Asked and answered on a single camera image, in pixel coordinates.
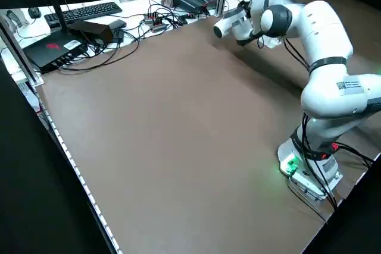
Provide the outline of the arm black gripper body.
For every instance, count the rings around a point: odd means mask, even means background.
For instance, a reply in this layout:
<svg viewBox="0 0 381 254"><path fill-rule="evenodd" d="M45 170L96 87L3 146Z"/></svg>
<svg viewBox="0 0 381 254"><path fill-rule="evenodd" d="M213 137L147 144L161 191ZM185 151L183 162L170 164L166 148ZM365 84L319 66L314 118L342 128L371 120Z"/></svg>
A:
<svg viewBox="0 0 381 254"><path fill-rule="evenodd" d="M255 39L255 37L254 37L253 35L250 35L249 38L247 38L247 39L242 39L242 40L237 40L236 43L237 43L239 46L245 46L245 45L251 43L254 39Z"/></svg>

